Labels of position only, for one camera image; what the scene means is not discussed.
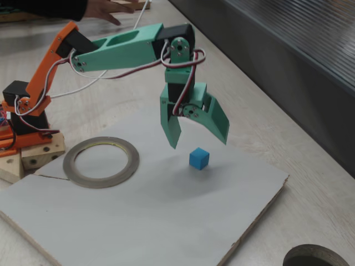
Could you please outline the person's hand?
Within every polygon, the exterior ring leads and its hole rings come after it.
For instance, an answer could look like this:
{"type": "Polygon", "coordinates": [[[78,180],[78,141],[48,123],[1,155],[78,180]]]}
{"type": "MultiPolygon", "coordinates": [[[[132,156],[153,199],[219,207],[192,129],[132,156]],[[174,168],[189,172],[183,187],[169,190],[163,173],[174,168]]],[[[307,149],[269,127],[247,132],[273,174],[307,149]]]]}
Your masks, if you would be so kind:
{"type": "Polygon", "coordinates": [[[97,18],[105,20],[114,25],[121,25],[121,22],[116,19],[112,13],[134,13],[130,7],[120,3],[107,0],[89,0],[85,9],[83,18],[97,18]]]}

